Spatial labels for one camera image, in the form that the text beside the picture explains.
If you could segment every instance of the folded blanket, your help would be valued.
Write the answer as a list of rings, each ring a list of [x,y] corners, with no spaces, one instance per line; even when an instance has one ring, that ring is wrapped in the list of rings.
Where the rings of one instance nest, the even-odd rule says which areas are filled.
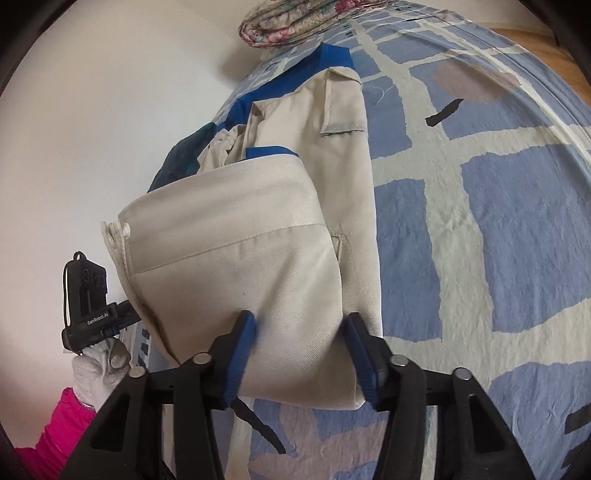
[[[297,45],[338,21],[390,0],[265,0],[249,12],[238,33],[251,47]]]

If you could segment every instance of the seam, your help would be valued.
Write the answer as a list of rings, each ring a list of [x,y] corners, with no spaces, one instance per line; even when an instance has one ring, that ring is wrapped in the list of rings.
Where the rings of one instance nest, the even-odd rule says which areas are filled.
[[[277,229],[271,230],[269,232],[258,232],[255,235],[251,235],[251,236],[247,236],[247,237],[241,238],[240,240],[236,240],[235,242],[230,242],[228,244],[219,245],[217,247],[209,248],[207,250],[203,250],[203,251],[200,251],[200,252],[197,252],[197,253],[194,253],[194,254],[185,255],[184,257],[177,258],[175,260],[171,260],[170,262],[165,262],[165,263],[162,263],[160,265],[156,265],[154,267],[150,267],[150,268],[146,268],[144,270],[140,270],[140,271],[134,272],[134,275],[138,275],[140,273],[146,273],[146,272],[149,272],[149,271],[152,271],[152,270],[156,270],[157,268],[165,267],[166,265],[171,265],[173,263],[180,262],[181,260],[186,260],[186,259],[191,258],[191,257],[196,257],[198,255],[206,254],[208,252],[212,252],[214,250],[218,250],[219,248],[230,247],[231,245],[236,245],[236,244],[239,244],[241,242],[245,242],[246,240],[251,240],[253,238],[256,238],[257,236],[268,235],[269,233],[281,232],[282,230],[287,230],[287,229],[290,229],[290,228],[305,227],[305,226],[323,226],[326,229],[326,225],[323,224],[323,223],[302,223],[301,225],[290,225],[290,226],[286,226],[286,227],[283,227],[283,228],[277,228]]]

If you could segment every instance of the beige fabric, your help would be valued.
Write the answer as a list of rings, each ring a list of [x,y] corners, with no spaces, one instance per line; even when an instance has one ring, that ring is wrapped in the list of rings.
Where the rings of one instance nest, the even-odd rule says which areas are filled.
[[[246,148],[293,155],[238,161]],[[198,174],[105,225],[131,303],[183,362],[251,310],[258,337],[241,394],[306,407],[362,404],[337,334],[359,311],[381,335],[375,205],[359,77],[337,67],[257,102],[221,131]]]

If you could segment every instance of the person's arm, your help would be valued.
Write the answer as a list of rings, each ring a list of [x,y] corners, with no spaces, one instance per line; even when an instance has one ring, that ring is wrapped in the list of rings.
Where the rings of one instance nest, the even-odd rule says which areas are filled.
[[[57,480],[90,422],[129,371],[131,356],[109,338],[72,359],[74,387],[66,388],[35,448],[17,448],[35,480]]]

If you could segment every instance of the dark teal garment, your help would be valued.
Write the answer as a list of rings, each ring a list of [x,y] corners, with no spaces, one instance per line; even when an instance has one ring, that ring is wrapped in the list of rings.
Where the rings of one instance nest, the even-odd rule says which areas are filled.
[[[154,177],[148,191],[151,192],[174,181],[195,175],[199,170],[197,157],[209,145],[215,134],[216,124],[211,123],[177,143],[166,156],[164,164]]]

